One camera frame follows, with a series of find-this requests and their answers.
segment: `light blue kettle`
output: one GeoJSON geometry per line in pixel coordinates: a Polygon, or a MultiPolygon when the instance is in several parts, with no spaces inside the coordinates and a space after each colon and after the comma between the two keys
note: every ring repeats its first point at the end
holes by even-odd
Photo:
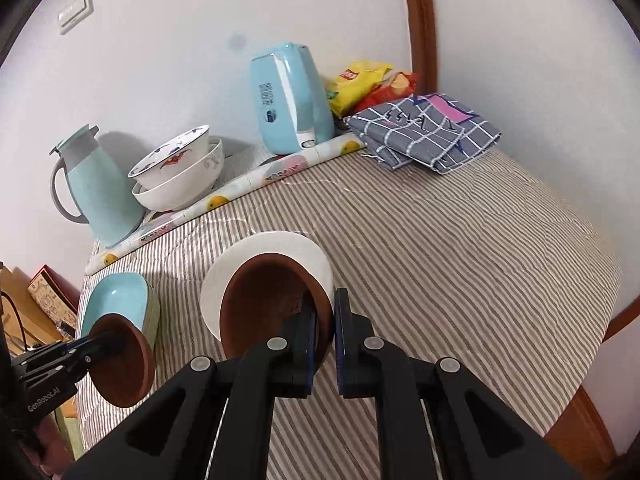
{"type": "Polygon", "coordinates": [[[334,136],[334,118],[308,46],[285,43],[253,59],[251,85],[270,152],[289,155],[334,136]]]}
{"type": "Polygon", "coordinates": [[[102,149],[94,135],[98,127],[86,124],[60,142],[49,155],[58,152],[60,160],[51,173],[50,191],[56,209],[63,217],[89,224],[103,246],[124,240],[142,222],[145,210],[131,194],[131,185],[116,163],[102,149]],[[65,171],[80,216],[73,216],[60,203],[56,192],[56,173],[65,171]]]}

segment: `snack bag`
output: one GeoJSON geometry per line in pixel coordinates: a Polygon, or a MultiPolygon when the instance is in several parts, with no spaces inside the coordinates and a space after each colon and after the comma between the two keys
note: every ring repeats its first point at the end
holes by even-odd
{"type": "Polygon", "coordinates": [[[326,88],[332,112],[342,118],[362,100],[372,88],[379,85],[385,74],[393,68],[387,63],[355,61],[336,77],[326,88]]]}
{"type": "Polygon", "coordinates": [[[361,112],[365,108],[388,103],[403,97],[409,97],[415,92],[415,86],[418,84],[418,75],[414,72],[398,72],[388,78],[378,88],[369,92],[369,94],[360,101],[354,112],[361,112]]]}

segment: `brown clay bowl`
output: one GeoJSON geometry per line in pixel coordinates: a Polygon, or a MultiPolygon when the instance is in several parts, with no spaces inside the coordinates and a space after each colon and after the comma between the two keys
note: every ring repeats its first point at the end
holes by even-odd
{"type": "Polygon", "coordinates": [[[145,336],[120,314],[105,314],[91,327],[89,337],[116,332],[124,338],[122,352],[111,355],[89,370],[98,393],[119,408],[130,408],[151,390],[156,371],[154,354],[145,336]]]}
{"type": "Polygon", "coordinates": [[[282,321],[300,311],[311,293],[318,318],[316,368],[331,345],[334,313],[324,289],[297,261],[277,253],[247,260],[229,281],[220,307],[220,336],[227,358],[278,335],[282,321]]]}

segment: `black cable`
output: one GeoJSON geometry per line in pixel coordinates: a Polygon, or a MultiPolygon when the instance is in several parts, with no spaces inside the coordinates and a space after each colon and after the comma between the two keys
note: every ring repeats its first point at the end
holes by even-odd
{"type": "Polygon", "coordinates": [[[28,350],[27,338],[24,335],[24,327],[22,326],[22,320],[20,319],[20,314],[18,314],[18,309],[15,307],[14,300],[12,300],[11,297],[4,291],[0,291],[0,296],[2,296],[3,298],[7,298],[9,303],[11,303],[11,306],[14,308],[15,317],[18,318],[18,324],[20,325],[20,332],[22,332],[22,342],[24,343],[24,351],[26,352],[28,350]]]}

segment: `striped bed cover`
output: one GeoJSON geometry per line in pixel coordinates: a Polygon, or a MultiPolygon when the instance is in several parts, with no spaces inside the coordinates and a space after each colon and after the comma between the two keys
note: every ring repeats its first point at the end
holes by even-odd
{"type": "MultiPolygon", "coordinates": [[[[156,382],[191,358],[222,360],[200,317],[207,269],[242,238],[299,232],[324,248],[337,286],[376,334],[417,358],[454,356],[545,434],[594,358],[616,299],[609,245],[547,186],[497,149],[446,176],[388,171],[359,153],[260,188],[184,224],[86,279],[142,273],[158,293],[156,382]]],[[[84,378],[90,448],[132,411],[84,378]]],[[[372,400],[342,400],[332,351],[306,400],[277,399],[270,479],[379,478],[372,400]]]]}

